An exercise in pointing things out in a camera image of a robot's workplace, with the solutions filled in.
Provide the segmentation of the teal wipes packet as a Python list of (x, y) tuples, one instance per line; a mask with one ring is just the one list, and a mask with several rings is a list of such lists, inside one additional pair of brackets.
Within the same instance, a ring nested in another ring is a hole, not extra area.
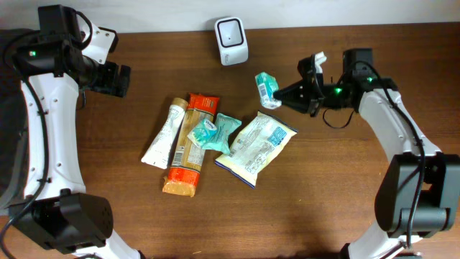
[(229, 155), (231, 152), (229, 136), (241, 125), (240, 120), (218, 113), (215, 120), (216, 134), (202, 146), (202, 149), (215, 150)]

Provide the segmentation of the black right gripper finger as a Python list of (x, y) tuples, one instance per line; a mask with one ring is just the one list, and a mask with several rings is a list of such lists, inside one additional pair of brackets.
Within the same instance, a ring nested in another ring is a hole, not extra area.
[(304, 80), (295, 82), (273, 93), (275, 99), (303, 99), (308, 84)]
[(281, 98), (276, 97), (277, 100), (281, 101), (283, 106), (287, 106), (297, 112), (302, 114), (314, 114), (316, 108), (314, 107), (313, 102), (309, 98)]

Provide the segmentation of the white tube with beige cap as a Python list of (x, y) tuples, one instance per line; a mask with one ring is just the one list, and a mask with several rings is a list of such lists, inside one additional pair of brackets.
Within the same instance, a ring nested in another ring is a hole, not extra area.
[(167, 119), (156, 135), (146, 153), (141, 158), (143, 163), (166, 169), (173, 142), (185, 116), (188, 102), (181, 98), (174, 98), (167, 114)]

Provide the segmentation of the cream snack bag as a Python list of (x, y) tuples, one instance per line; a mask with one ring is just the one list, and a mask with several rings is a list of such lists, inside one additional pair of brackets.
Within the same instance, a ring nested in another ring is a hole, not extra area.
[(257, 112), (257, 116), (234, 139), (230, 153), (220, 155), (215, 164), (254, 188), (258, 174), (297, 133), (296, 129), (277, 117)]

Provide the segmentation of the orange spaghetti package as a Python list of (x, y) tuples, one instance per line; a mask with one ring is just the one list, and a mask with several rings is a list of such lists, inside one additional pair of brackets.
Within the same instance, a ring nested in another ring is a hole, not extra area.
[(190, 94), (170, 171), (162, 188), (164, 193), (195, 195), (206, 151), (193, 144), (188, 134), (203, 119), (213, 121), (219, 99), (216, 96)]

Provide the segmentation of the teal tissue pack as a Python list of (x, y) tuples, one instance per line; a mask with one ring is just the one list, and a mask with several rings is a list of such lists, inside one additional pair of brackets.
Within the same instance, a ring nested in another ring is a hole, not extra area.
[(255, 76), (255, 81), (259, 92), (260, 103), (264, 108), (277, 109), (282, 105), (282, 102), (273, 96), (274, 92), (279, 90), (275, 77), (261, 72)]
[(209, 119), (202, 119), (188, 133), (188, 139), (197, 147), (203, 147), (217, 132), (216, 125)]

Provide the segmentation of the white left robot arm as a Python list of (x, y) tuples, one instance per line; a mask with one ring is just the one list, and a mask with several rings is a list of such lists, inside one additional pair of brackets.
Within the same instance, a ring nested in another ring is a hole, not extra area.
[(45, 250), (78, 258), (140, 258), (114, 230), (109, 201), (86, 191), (76, 142), (81, 90), (123, 97), (129, 67), (107, 60), (115, 31), (87, 24), (42, 29), (12, 55), (27, 105), (29, 162), (24, 201), (8, 208), (15, 227)]

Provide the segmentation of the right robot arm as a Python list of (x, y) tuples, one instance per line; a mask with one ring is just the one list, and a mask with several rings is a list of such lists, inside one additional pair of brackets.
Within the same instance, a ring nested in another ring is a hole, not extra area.
[(315, 117), (352, 109), (377, 136), (389, 167), (374, 200), (375, 221), (338, 258), (401, 258), (414, 243), (452, 228), (459, 202), (459, 156), (445, 154), (420, 130), (398, 87), (373, 67), (370, 48), (343, 53), (343, 73), (323, 80), (324, 53), (298, 63), (301, 80), (274, 92), (275, 99)]

